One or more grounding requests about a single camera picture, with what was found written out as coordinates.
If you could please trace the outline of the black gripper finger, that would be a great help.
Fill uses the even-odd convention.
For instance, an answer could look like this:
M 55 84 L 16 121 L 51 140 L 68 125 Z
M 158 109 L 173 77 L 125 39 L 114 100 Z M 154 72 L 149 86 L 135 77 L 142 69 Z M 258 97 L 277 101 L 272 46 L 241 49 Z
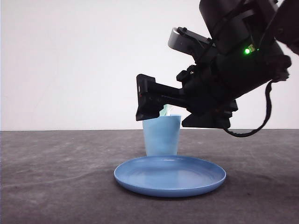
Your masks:
M 144 74 L 136 76 L 138 108 L 137 121 L 154 119 L 160 116 L 164 105 L 187 107 L 182 89 L 159 84 L 154 77 Z

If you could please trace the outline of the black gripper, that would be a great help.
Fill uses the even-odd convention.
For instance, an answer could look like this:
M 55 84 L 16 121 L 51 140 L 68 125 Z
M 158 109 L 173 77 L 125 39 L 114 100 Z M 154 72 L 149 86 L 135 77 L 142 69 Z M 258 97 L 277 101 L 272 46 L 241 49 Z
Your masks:
M 183 127 L 229 128 L 236 99 L 268 81 L 279 82 L 289 76 L 291 59 L 277 43 L 266 51 L 236 48 L 228 55 L 211 47 L 203 59 L 177 75 L 191 114 Z

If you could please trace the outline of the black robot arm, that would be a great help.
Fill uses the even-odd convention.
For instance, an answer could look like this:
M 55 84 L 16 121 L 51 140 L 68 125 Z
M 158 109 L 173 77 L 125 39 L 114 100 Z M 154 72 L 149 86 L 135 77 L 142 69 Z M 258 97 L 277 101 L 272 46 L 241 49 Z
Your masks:
M 137 76 L 136 120 L 159 116 L 166 104 L 185 108 L 184 127 L 229 128 L 236 99 L 268 81 L 289 77 L 291 59 L 279 46 L 299 45 L 299 3 L 285 0 L 202 0 L 206 38 L 173 28 L 170 48 L 191 55 L 194 65 L 177 75 L 180 89 Z

